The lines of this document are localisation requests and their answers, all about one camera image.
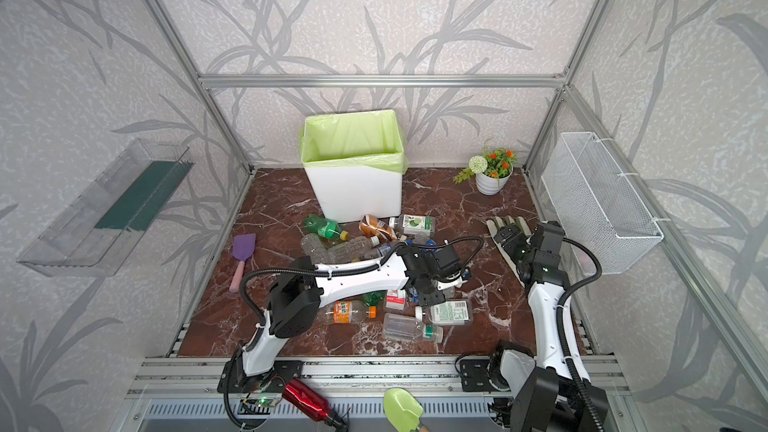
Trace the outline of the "square bottle green label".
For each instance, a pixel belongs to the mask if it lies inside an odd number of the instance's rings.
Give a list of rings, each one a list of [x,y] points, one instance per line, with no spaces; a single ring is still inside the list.
[[[472,309],[466,300],[449,300],[428,307],[416,306],[415,317],[439,326],[462,326],[473,322]]]

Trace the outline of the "clear bottle green cap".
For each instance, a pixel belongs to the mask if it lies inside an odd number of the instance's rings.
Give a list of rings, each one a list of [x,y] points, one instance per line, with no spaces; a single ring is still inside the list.
[[[383,336],[398,341],[440,343],[444,332],[441,326],[425,324],[415,317],[387,313],[383,321]]]

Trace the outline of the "clear crushed bottle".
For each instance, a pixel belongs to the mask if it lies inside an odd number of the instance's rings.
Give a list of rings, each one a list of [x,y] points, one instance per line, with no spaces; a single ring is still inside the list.
[[[330,264],[331,258],[328,249],[317,234],[305,235],[301,240],[301,248],[312,264]]]

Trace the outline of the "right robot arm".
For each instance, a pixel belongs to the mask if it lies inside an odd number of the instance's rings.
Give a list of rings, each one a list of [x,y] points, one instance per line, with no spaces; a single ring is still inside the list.
[[[597,281],[602,265],[586,246],[568,238],[556,221],[531,231],[521,218],[494,217],[486,222],[491,238],[523,286],[533,314],[536,354],[497,346],[488,366],[489,379],[506,388],[512,401],[505,413],[511,431],[603,431],[609,411],[606,392],[593,385],[583,365],[572,321],[571,298]],[[560,268],[561,247],[583,252],[594,273],[572,283]]]

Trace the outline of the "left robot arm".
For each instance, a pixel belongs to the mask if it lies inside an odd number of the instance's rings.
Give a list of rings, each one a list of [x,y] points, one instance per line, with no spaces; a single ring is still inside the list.
[[[265,387],[286,342],[309,330],[319,311],[349,297],[376,291],[414,289],[423,306],[446,301],[443,287],[459,287],[471,276],[453,242],[399,242],[384,256],[347,264],[313,264],[307,256],[287,268],[244,274],[238,293],[257,316],[252,338],[225,363],[217,391],[247,393]]]

